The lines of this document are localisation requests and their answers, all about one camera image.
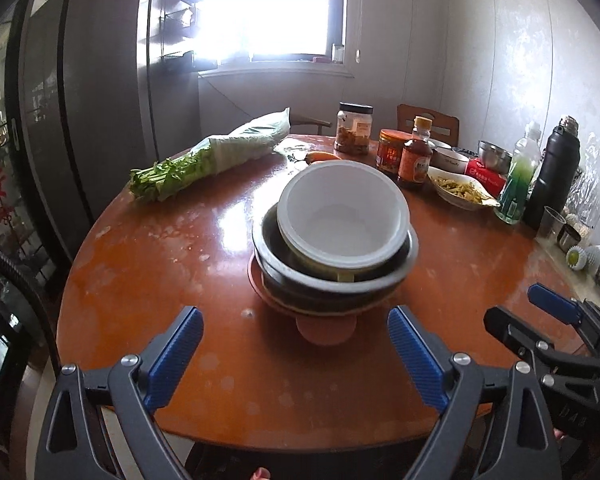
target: label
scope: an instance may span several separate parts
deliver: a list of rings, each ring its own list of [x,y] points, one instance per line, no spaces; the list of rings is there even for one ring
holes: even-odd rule
[[[494,171],[487,170],[477,158],[469,161],[464,174],[474,177],[492,196],[498,196],[505,184],[505,179]]]
[[[371,123],[363,122],[360,119],[353,119],[353,127],[351,129],[356,136],[356,144],[368,144],[371,136]]]
[[[419,184],[424,182],[429,170],[430,159],[430,156],[422,156],[403,150],[398,176],[408,182],[417,182]]]
[[[376,168],[389,173],[398,173],[400,168],[400,157],[402,148],[394,148],[380,142],[378,144],[378,156],[376,156]]]

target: red tissue box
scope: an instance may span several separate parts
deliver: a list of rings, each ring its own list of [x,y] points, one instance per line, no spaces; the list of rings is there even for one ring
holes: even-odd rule
[[[469,161],[466,165],[466,170],[464,170],[464,174],[472,176],[475,180],[480,182],[480,184],[484,186],[484,189],[486,189],[494,198],[498,197],[506,182],[506,179],[495,171],[487,170],[478,158],[473,158]]]

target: black thermos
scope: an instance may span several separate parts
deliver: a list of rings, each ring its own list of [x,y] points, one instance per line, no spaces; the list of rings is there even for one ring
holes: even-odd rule
[[[526,204],[523,222],[537,231],[544,206],[562,212],[579,163],[578,123],[573,117],[565,115],[560,118],[560,123],[546,142],[544,161]]]

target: thermos lid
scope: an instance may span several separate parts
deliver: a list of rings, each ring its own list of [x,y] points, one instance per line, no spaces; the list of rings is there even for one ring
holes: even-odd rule
[[[578,136],[578,121],[576,121],[576,119],[570,115],[563,115],[560,118],[560,123],[558,126],[561,126],[562,129],[568,134],[571,134],[574,137]]]

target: white wall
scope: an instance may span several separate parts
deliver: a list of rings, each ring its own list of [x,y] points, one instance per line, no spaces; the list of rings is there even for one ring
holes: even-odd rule
[[[400,102],[455,115],[472,150],[481,139],[511,149],[530,120],[546,142],[563,114],[582,143],[600,136],[600,32],[576,0],[348,0],[346,36],[350,77],[201,78],[202,134],[286,106],[334,121],[349,100],[375,107],[374,134],[395,127]]]
[[[335,122],[343,100],[375,108],[376,135],[380,128],[395,128],[400,102],[426,106],[439,100],[445,13],[446,0],[348,0],[349,76],[285,72],[201,78],[202,134],[224,133],[249,116],[286,106]],[[356,50],[360,63],[355,61]],[[315,127],[304,131],[315,133]]]

